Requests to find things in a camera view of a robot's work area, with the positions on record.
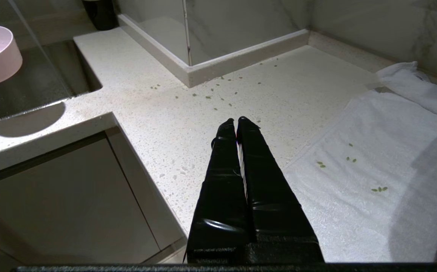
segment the marble tile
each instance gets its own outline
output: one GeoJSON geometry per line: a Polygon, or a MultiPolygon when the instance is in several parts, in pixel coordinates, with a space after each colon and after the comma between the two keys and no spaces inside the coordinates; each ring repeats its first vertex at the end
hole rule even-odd
{"type": "Polygon", "coordinates": [[[316,0],[312,29],[437,74],[437,0],[316,0]]]}
{"type": "Polygon", "coordinates": [[[186,0],[191,64],[304,29],[310,0],[186,0]]]}
{"type": "Polygon", "coordinates": [[[189,64],[182,0],[117,0],[122,14],[189,64]]]}

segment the white countertop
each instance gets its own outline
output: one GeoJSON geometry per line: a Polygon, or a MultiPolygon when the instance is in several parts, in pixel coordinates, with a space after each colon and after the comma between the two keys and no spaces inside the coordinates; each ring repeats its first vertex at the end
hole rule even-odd
{"type": "Polygon", "coordinates": [[[75,41],[103,88],[56,105],[56,122],[47,111],[0,121],[0,169],[117,124],[187,234],[221,123],[257,122],[284,167],[374,82],[372,73],[303,46],[187,88],[121,29],[75,41]],[[25,133],[40,122],[51,125],[25,133]]]}

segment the gray cabinet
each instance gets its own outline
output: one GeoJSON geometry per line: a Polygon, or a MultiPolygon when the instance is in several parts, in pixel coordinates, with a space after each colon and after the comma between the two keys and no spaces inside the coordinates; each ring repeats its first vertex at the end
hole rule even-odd
{"type": "Polygon", "coordinates": [[[158,251],[106,138],[0,179],[0,254],[11,263],[140,263],[158,251]]]}

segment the black container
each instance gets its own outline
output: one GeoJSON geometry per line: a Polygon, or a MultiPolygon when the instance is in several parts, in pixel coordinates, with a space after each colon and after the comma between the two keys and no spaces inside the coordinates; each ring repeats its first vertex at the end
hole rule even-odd
{"type": "Polygon", "coordinates": [[[110,30],[118,26],[112,0],[82,0],[82,2],[97,30],[110,30]]]}

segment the white baseboard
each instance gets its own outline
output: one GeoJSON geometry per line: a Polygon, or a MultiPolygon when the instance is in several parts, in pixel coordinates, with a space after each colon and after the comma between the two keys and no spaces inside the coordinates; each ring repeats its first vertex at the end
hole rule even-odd
{"type": "Polygon", "coordinates": [[[309,31],[296,31],[286,36],[253,45],[216,59],[189,66],[140,29],[127,16],[118,15],[121,28],[188,87],[237,71],[308,44],[309,31]]]}

